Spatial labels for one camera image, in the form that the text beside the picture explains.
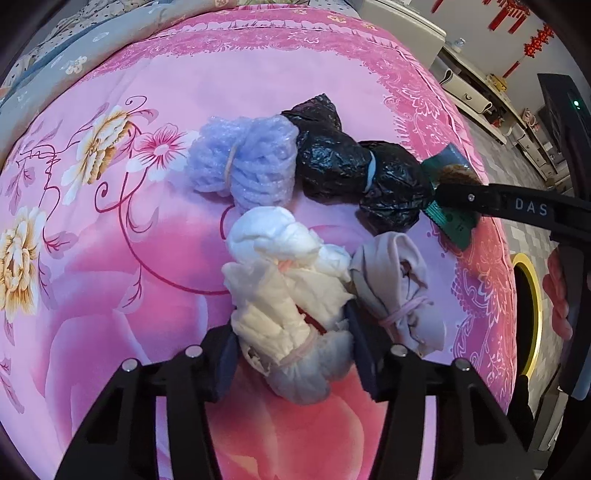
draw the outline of drawer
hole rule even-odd
[[[536,165],[541,167],[546,163],[545,158],[527,135],[519,139],[519,145],[528,153]]]
[[[476,113],[483,114],[492,107],[492,103],[451,71],[447,73],[441,86]]]

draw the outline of black plastic bag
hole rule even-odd
[[[306,196],[328,199],[363,192],[371,153],[343,133],[324,93],[281,114],[300,130],[295,174]]]
[[[306,196],[354,196],[375,233],[408,230],[433,201],[431,181],[412,154],[393,143],[357,143],[341,130],[336,107],[325,94],[282,115],[300,130],[296,176]]]
[[[364,141],[359,145],[376,158],[373,182],[359,201],[361,211],[377,233],[405,232],[434,200],[431,180],[417,159],[398,144]]]

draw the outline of purple bubble wrap bundle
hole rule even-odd
[[[298,129],[287,118],[212,117],[199,134],[187,166],[195,190],[232,195],[242,213],[291,200]]]

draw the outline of black device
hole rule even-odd
[[[545,125],[569,166],[574,195],[591,200],[591,115],[568,75],[539,73]]]

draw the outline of pink bedsheet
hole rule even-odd
[[[453,142],[485,179],[456,108],[392,35],[272,7],[204,14],[124,48],[54,101],[4,168],[0,421],[42,480],[122,360],[168,359],[229,318],[220,267],[236,212],[183,174],[210,116],[273,115],[326,93],[355,139],[398,142],[421,160]],[[350,252],[370,237],[353,205],[298,194],[291,209]],[[469,358],[506,408],[515,289],[500,223],[483,220],[466,252],[426,217],[410,235],[447,325],[445,351],[430,358]],[[241,365],[208,413],[225,478],[341,480],[368,477],[385,407],[354,370],[324,403],[297,407]],[[433,458],[427,407],[422,478]],[[158,454],[171,478],[161,404]]]

